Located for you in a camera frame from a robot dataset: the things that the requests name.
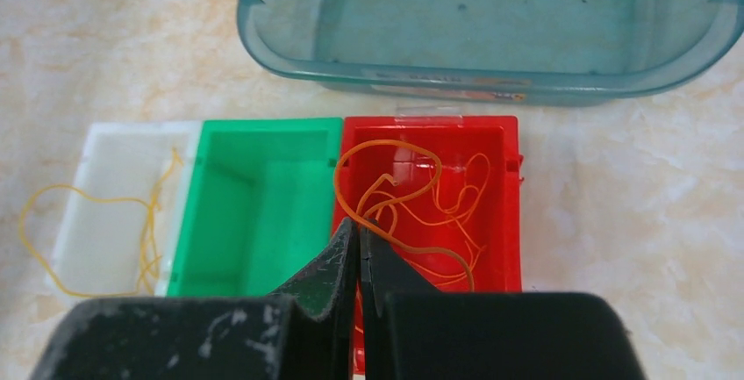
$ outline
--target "teal plastic tub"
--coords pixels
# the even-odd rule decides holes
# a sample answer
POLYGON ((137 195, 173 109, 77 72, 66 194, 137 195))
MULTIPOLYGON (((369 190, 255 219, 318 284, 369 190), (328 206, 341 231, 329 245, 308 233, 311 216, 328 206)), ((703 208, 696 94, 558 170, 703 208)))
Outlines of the teal plastic tub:
POLYGON ((744 0, 240 0, 265 68, 345 90, 592 104, 670 89, 744 31, 744 0))
POLYGON ((331 238, 340 118, 207 121, 167 295, 257 296, 331 238))

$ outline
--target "empty green container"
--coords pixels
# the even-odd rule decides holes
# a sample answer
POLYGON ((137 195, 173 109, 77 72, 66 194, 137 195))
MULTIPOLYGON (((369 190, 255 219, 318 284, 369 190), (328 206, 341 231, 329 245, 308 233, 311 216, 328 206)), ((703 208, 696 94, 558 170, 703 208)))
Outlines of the empty green container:
POLYGON ((168 296, 263 295, 331 236, 341 118, 207 121, 168 296))

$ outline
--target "green plastic box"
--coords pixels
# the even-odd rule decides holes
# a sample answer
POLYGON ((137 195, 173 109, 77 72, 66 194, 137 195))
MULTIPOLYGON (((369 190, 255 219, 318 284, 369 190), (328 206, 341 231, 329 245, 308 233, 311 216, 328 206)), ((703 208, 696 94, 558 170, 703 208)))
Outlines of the green plastic box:
POLYGON ((167 295, 264 295, 318 255, 342 124, 205 122, 167 295))

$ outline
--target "transparent plastic container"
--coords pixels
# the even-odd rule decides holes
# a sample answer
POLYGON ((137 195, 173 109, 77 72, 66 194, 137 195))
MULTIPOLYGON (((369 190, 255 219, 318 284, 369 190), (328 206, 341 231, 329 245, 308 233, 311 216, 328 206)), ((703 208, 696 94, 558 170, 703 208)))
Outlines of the transparent plastic container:
POLYGON ((592 104, 700 75, 744 0, 240 0, 265 68, 344 90, 592 104))

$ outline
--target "countertop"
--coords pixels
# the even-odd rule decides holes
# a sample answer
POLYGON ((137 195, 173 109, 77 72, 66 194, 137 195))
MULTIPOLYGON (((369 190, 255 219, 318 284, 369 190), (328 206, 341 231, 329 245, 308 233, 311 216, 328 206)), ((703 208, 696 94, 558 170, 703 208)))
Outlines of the countertop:
MULTIPOLYGON (((72 180, 88 124, 394 114, 440 105, 268 74, 236 0, 0 0, 0 378, 25 378, 65 307, 17 236, 72 180)), ((680 89, 517 115, 526 290, 607 299, 649 378, 744 378, 744 42, 680 89)), ((29 232, 48 253, 63 196, 29 232)))

